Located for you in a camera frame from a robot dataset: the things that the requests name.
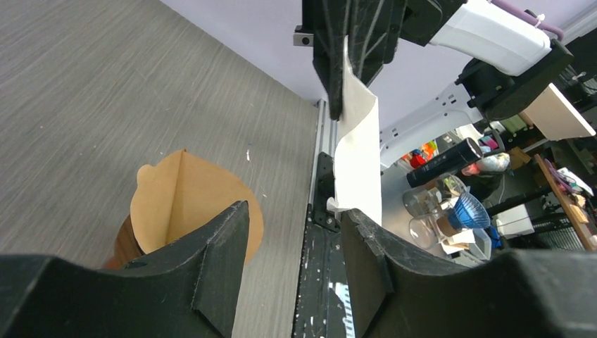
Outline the white paper coffee filter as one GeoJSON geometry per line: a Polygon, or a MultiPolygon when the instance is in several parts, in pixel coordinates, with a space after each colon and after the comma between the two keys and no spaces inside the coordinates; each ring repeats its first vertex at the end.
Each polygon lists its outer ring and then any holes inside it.
{"type": "Polygon", "coordinates": [[[338,121],[339,141],[334,153],[334,193],[327,210],[353,208],[382,224],[382,188],[379,150],[379,106],[375,96],[354,74],[343,50],[343,113],[338,121]]]}

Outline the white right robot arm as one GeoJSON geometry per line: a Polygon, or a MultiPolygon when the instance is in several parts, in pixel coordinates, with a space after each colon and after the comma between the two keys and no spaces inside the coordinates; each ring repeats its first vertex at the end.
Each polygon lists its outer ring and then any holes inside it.
{"type": "Polygon", "coordinates": [[[572,62],[563,36],[500,1],[304,1],[338,123],[334,195],[358,337],[595,337],[596,255],[522,250],[465,268],[382,227],[382,168],[457,127],[515,115],[572,62]],[[471,57],[427,107],[379,129],[370,83],[400,39],[471,57]]]}

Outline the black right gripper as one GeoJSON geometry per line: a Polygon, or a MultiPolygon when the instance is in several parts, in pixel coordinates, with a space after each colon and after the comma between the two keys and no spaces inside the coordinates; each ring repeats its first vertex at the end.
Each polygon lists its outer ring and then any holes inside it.
{"type": "Polygon", "coordinates": [[[313,66],[328,96],[330,118],[338,121],[343,112],[343,52],[347,34],[353,74],[369,87],[383,66],[393,59],[400,31],[401,39],[426,46],[466,3],[466,0],[408,0],[407,5],[405,1],[353,1],[352,4],[347,0],[314,1],[313,66]]]}

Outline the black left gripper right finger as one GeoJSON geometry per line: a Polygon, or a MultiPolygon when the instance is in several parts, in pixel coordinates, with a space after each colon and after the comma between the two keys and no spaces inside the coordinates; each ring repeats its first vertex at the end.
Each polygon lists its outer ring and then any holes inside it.
{"type": "Polygon", "coordinates": [[[509,250],[467,268],[353,209],[341,240],[358,337],[595,337],[596,255],[509,250]]]}

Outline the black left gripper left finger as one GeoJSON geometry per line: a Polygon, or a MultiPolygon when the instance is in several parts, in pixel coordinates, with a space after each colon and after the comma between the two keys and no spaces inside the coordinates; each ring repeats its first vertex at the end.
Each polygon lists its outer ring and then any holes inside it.
{"type": "Polygon", "coordinates": [[[237,201],[118,270],[1,257],[2,337],[230,337],[249,235],[237,201]]]}

